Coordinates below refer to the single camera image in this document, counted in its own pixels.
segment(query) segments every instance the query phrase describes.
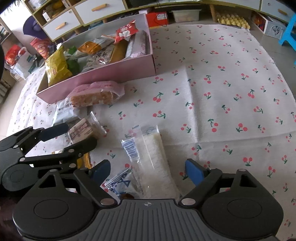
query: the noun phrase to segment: white wall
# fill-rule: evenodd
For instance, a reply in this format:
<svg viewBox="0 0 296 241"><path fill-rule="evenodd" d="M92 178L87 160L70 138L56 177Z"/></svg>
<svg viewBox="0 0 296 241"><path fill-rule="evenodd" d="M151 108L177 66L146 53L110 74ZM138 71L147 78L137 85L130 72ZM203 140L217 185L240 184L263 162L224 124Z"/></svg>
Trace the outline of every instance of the white wall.
<svg viewBox="0 0 296 241"><path fill-rule="evenodd" d="M0 17L12 31L12 33L18 38L18 40L27 48L31 54L37 53L37 51L30 45L30 42L34 37L30 35L24 35L22 27L31 13L26 8L26 6L21 2L19 6L13 6L11 10L5 10L0 14Z"/></svg>

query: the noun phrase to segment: floor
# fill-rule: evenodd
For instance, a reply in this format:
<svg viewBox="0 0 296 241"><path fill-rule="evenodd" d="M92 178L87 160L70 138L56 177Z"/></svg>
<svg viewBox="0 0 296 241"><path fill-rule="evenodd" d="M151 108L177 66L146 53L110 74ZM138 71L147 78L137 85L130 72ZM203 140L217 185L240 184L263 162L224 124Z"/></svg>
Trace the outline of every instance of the floor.
<svg viewBox="0 0 296 241"><path fill-rule="evenodd" d="M198 22L184 22L173 24L186 25L216 23L208 19ZM277 39L262 34L262 32L254 24L251 24L250 32L264 47L267 53L272 57L272 59L276 63L276 66L288 83L294 97L296 97L296 65L294 65L294 62L296 60L296 52L288 43L284 43L283 46L280 46ZM2 107L0 107L0 140L6 137L11 114L24 85L25 81L17 82L11 89Z"/></svg>

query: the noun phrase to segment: tablecloth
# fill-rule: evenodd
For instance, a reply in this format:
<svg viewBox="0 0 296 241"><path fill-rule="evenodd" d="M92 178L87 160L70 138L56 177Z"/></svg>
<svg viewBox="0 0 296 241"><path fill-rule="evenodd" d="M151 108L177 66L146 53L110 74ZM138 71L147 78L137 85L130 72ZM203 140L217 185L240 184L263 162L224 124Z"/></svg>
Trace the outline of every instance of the tablecloth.
<svg viewBox="0 0 296 241"><path fill-rule="evenodd" d="M283 207L277 237L296 235L296 105L271 57L250 32L229 26L168 26L150 33L157 75L127 82L125 96L113 105L93 106L107 135L91 152L92 164L110 160L114 176L131 165L120 143L128 130L158 125L182 194L194 187L184 171L187 158L228 173L245 168ZM30 87L39 81L28 79L8 135L51 125L56 105L40 100ZM63 135L28 155L68 144Z"/></svg>

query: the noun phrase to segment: egg carton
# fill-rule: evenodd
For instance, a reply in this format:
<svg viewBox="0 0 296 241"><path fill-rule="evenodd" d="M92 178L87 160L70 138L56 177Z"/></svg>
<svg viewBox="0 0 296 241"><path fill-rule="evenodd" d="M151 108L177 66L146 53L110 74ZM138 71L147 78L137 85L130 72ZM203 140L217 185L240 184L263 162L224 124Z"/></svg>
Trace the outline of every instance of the egg carton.
<svg viewBox="0 0 296 241"><path fill-rule="evenodd" d="M234 26L245 28L245 29L251 28L248 22L243 17L240 17L237 14L220 15L220 13L217 13L216 17L218 22L221 24L234 25Z"/></svg>

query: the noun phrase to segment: drawer knob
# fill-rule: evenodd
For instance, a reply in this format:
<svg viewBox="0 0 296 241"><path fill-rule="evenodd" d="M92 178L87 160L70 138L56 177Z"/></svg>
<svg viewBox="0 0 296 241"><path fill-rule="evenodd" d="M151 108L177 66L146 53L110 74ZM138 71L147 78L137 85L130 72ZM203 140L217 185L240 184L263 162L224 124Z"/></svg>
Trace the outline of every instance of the drawer knob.
<svg viewBox="0 0 296 241"><path fill-rule="evenodd" d="M56 27L56 30L61 29L62 27L64 27L67 24L67 22L62 23L61 25Z"/></svg>
<svg viewBox="0 0 296 241"><path fill-rule="evenodd" d="M100 6L97 6L97 7L93 8L92 11L93 11L93 12L94 12L94 11L98 11L98 10L101 10L101 9L103 9L103 8L105 8L105 7L107 7L107 3L102 4L102 5L100 5Z"/></svg>
<svg viewBox="0 0 296 241"><path fill-rule="evenodd" d="M288 14L286 12L284 12L283 10L278 9L278 12L285 15L285 16L288 16Z"/></svg>

